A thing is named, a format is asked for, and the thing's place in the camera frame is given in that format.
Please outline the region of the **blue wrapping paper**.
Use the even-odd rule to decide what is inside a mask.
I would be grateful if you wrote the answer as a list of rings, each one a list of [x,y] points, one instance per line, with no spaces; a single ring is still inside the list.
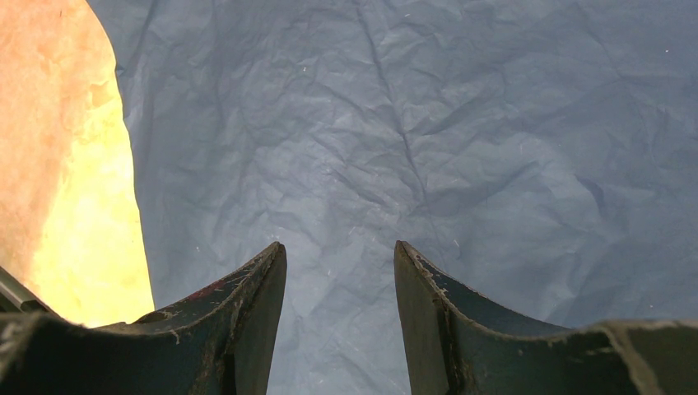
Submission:
[[[286,246],[271,394],[408,393],[399,240],[550,323],[696,317],[696,2],[91,8],[156,307]]]

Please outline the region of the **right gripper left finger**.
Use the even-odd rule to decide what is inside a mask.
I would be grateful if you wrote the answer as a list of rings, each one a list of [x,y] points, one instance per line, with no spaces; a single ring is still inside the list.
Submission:
[[[286,284],[280,243],[133,323],[1,317],[4,394],[264,394]]]

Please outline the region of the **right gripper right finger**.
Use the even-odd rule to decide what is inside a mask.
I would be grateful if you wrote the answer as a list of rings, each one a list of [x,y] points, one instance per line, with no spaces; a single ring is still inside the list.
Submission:
[[[694,320],[608,320],[570,329],[517,313],[394,250],[415,394],[694,394]]]

